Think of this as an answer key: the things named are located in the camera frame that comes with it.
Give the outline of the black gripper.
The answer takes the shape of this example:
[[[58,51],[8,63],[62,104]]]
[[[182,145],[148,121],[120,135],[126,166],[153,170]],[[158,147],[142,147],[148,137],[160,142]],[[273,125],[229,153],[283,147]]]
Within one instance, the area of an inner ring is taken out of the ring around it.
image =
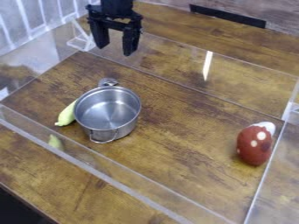
[[[108,29],[122,31],[122,52],[129,56],[137,49],[142,16],[130,3],[88,4],[88,24],[98,49],[109,44]]]

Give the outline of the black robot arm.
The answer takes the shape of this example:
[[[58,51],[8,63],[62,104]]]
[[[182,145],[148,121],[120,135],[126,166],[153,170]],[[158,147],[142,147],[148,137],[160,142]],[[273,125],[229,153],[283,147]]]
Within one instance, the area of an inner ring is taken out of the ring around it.
[[[100,0],[88,4],[88,24],[98,49],[109,44],[108,30],[122,32],[122,54],[129,56],[137,49],[142,16],[133,11],[133,0]]]

